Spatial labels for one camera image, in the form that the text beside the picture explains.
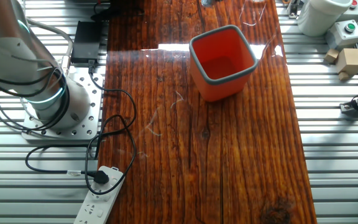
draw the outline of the power strip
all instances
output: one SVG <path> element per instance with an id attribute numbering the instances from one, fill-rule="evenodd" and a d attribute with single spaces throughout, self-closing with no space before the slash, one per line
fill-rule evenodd
<path id="1" fill-rule="evenodd" d="M 109 190 L 122 177 L 122 172 L 119 172 L 115 167 L 101 166 L 99 170 L 104 171 L 109 176 L 109 182 L 106 184 L 93 182 L 92 189 L 96 192 Z M 74 224 L 105 224 L 117 199 L 122 183 L 123 181 L 112 192 L 105 195 L 95 195 L 89 191 L 75 218 Z"/>

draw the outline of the red button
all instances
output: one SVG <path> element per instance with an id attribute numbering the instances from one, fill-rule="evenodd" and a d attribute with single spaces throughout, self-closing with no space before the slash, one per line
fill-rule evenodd
<path id="1" fill-rule="evenodd" d="M 357 7 L 357 1 L 353 0 L 352 5 L 351 5 L 351 9 L 355 9 Z"/>

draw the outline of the power adapter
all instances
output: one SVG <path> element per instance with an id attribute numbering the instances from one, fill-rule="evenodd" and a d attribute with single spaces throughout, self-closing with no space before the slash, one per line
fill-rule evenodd
<path id="1" fill-rule="evenodd" d="M 90 60 L 97 63 L 102 28 L 100 22 L 78 22 L 71 53 L 72 63 L 88 63 Z"/>

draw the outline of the glossy varnished surface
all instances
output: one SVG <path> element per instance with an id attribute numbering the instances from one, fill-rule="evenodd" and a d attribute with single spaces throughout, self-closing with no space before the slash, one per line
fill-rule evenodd
<path id="1" fill-rule="evenodd" d="M 109 223 L 316 223 L 275 3 L 141 5 L 146 16 L 109 28 L 106 87 L 135 98 L 139 148 Z M 260 65 L 242 93 L 207 103 L 187 44 L 227 24 L 241 28 Z M 133 116 L 124 96 L 105 95 L 103 105 L 104 118 Z M 99 165 L 123 170 L 131 150 L 128 137 L 106 138 Z"/>

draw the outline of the orange bin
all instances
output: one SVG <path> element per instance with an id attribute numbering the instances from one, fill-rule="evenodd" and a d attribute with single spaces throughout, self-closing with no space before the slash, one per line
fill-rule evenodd
<path id="1" fill-rule="evenodd" d="M 206 101 L 240 92 L 258 64 L 241 30 L 228 25 L 190 41 L 190 72 Z"/>

